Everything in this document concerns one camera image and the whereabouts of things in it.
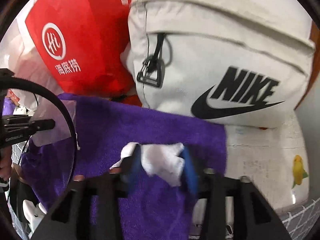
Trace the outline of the person's left hand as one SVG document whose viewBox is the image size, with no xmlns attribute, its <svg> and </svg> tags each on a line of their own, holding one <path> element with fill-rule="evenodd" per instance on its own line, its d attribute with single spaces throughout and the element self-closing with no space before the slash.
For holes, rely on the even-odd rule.
<svg viewBox="0 0 320 240">
<path fill-rule="evenodd" d="M 8 180 L 11 176 L 12 169 L 12 147 L 8 146 L 6 148 L 1 149 L 1 162 L 0 162 L 0 177 L 3 180 Z"/>
</svg>

